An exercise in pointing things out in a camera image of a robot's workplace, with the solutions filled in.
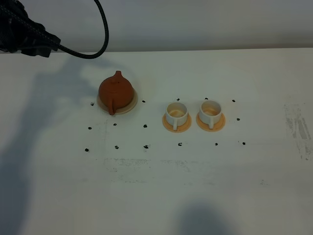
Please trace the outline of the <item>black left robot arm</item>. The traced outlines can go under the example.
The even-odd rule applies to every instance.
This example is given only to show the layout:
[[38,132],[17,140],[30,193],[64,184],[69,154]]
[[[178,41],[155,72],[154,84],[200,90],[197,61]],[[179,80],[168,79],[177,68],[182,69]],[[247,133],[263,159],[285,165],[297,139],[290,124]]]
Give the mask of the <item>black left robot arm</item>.
[[0,2],[0,50],[5,53],[21,52],[28,56],[49,57],[58,50],[61,39],[31,20],[18,0]]

